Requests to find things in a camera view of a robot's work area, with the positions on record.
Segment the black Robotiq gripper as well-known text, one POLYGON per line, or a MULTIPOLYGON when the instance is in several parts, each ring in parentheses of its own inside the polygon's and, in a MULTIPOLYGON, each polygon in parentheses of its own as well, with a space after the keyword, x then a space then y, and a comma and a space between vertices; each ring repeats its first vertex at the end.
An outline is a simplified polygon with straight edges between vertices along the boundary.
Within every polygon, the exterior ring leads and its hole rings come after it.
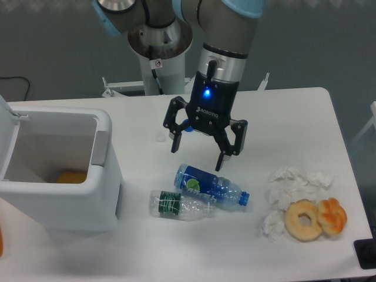
POLYGON ((189 126, 192 129, 214 136, 220 154, 215 171, 219 172, 223 162, 232 155, 238 156, 244 147, 248 121, 233 120, 231 110, 240 82, 208 80, 201 72, 196 72, 189 103, 181 96, 173 98, 167 108, 163 126, 169 130, 172 138, 171 152, 178 151, 184 126, 176 123, 179 110, 185 109, 189 126), (235 135, 232 145, 227 136, 226 127, 235 135))

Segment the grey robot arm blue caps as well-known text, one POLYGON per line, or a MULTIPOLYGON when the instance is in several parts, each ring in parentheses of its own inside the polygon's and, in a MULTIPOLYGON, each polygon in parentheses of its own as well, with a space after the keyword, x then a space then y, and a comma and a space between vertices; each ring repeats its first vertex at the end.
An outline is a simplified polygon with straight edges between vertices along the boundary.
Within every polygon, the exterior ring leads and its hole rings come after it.
POLYGON ((179 148, 188 127, 212 136, 220 154, 216 169, 239 155, 247 122, 231 110, 247 62, 263 1, 94 1, 101 20, 128 42, 140 59, 147 95, 172 94, 163 125, 179 148), (206 35, 189 101, 184 90, 184 55, 192 27, 206 35))

